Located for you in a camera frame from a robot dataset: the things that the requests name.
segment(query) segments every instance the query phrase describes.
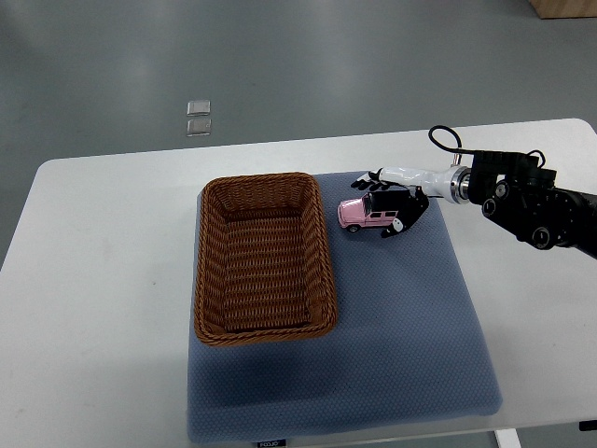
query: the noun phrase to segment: blue foam mat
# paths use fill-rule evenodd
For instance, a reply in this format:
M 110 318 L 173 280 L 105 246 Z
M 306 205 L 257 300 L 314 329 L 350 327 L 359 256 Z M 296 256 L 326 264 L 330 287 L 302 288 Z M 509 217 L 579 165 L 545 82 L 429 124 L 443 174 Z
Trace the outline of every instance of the blue foam mat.
M 336 209 L 363 194 L 350 188 L 359 175 L 316 176 L 338 293 L 330 333 L 209 347 L 195 336 L 191 304 L 192 441 L 265 441 L 498 411 L 492 362 L 436 200 L 398 236 L 349 233 Z

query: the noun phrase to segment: wicker basket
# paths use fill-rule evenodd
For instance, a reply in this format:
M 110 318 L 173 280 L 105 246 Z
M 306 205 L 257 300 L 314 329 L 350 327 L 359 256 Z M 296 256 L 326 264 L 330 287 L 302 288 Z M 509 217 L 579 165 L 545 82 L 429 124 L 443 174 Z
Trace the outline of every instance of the wicker basket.
M 209 345 L 292 341 L 336 324 L 317 181 L 223 177 L 201 194 L 195 333 Z

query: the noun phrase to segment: concrete floor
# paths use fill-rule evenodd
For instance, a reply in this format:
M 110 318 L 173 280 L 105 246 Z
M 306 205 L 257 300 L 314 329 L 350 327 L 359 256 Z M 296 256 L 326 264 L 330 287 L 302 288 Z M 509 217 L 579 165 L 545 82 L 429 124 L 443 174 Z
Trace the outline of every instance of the concrete floor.
M 0 262 L 50 159 L 438 123 L 595 127 L 595 79 L 597 19 L 541 21 L 527 0 L 5 0 Z M 187 101 L 202 98 L 213 133 L 187 138 Z M 597 444 L 576 425 L 520 435 L 523 448 Z M 477 434 L 376 446 L 497 445 Z

